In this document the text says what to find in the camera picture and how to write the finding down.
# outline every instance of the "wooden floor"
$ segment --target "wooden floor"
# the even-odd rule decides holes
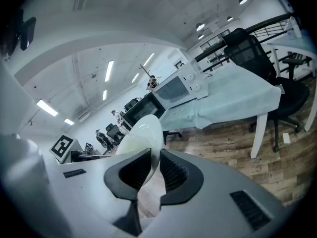
[[[305,105],[292,116],[305,124],[313,103],[316,80],[304,83],[310,89]],[[236,168],[270,191],[288,206],[307,192],[317,164],[317,118],[310,131],[298,134],[294,128],[279,123],[279,152],[273,152],[274,126],[267,122],[262,146],[255,159],[250,159],[254,133],[249,124],[256,118],[213,124],[203,130],[180,130],[183,137],[168,136],[166,148],[181,151],[207,160],[225,163]],[[283,133],[289,133],[291,144],[283,143]],[[159,170],[144,185],[139,194],[140,218],[155,217],[159,213],[159,199],[165,194],[164,180]]]

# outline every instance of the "ceiling light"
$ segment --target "ceiling light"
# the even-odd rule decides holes
[[[239,4],[244,4],[247,0],[239,0]]]
[[[148,63],[148,61],[152,58],[152,56],[154,56],[154,53],[152,53],[152,55],[150,55],[150,57],[146,60],[146,62],[144,63],[143,66],[145,66]]]
[[[131,83],[133,83],[137,79],[138,76],[139,74],[136,74]]]
[[[68,123],[69,125],[73,125],[74,124],[73,121],[71,121],[70,119],[67,119],[67,118],[64,120],[64,122]]]
[[[112,65],[113,65],[113,61],[110,61],[108,63],[108,68],[107,68],[107,72],[106,72],[106,77],[105,77],[105,82],[107,82],[110,78],[110,73],[111,73],[111,69],[112,69]]]
[[[52,109],[49,105],[47,105],[43,100],[39,100],[39,102],[36,104],[38,105],[41,109],[45,110],[47,113],[55,117],[58,113]]]
[[[204,26],[205,26],[205,24],[203,24],[203,23],[198,23],[198,24],[196,25],[196,31],[202,30],[202,29],[204,28]]]
[[[107,97],[107,90],[104,90],[103,101],[106,99],[106,97]]]

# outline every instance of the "recessed ceiling light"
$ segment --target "recessed ceiling light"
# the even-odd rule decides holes
[[[64,120],[64,122],[68,123],[69,125],[73,125],[74,124],[73,121],[71,121],[70,119],[67,119],[67,118]]]
[[[41,109],[45,110],[47,113],[49,113],[53,117],[55,117],[58,114],[54,109],[52,109],[49,105],[47,105],[43,100],[39,100],[36,105],[38,105]]]
[[[202,30],[202,29],[204,28],[204,26],[205,26],[205,24],[203,24],[203,23],[198,23],[198,24],[196,25],[196,31]]]
[[[247,0],[239,0],[239,4],[244,4]]]
[[[154,53],[152,53],[152,55],[150,55],[150,57],[146,60],[146,62],[144,63],[143,66],[145,66],[148,63],[148,61],[152,58],[152,56],[154,56]]]
[[[110,78],[112,65],[113,65],[113,61],[108,62],[108,68],[107,68],[107,72],[106,72],[105,82],[107,82]]]
[[[133,83],[137,79],[138,76],[139,74],[136,74],[131,83]]]
[[[106,99],[106,97],[107,97],[107,90],[104,90],[103,101]]]

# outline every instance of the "desk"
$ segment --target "desk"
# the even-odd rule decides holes
[[[280,76],[280,69],[279,69],[279,62],[278,62],[278,58],[276,54],[276,49],[284,49],[287,51],[292,51],[292,52],[296,52],[296,53],[311,57],[312,63],[313,63],[312,64],[313,76],[316,77],[315,62],[317,59],[317,49],[306,31],[302,31],[302,38],[294,38],[294,37],[290,37],[286,35],[281,38],[275,39],[273,41],[269,41],[267,44],[271,47],[273,57],[274,57],[274,67],[278,76]],[[315,91],[313,106],[305,125],[305,131],[308,131],[311,128],[314,118],[316,116],[316,113],[317,113],[317,87]]]
[[[258,117],[251,158],[262,143],[267,113],[278,108],[281,90],[252,72],[228,63],[212,72],[209,95],[167,110],[160,118],[163,130],[204,128],[217,122]]]

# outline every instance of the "white microwave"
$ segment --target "white microwave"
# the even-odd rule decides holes
[[[193,60],[161,82],[152,93],[167,110],[195,98],[208,96],[209,86],[202,69]]]

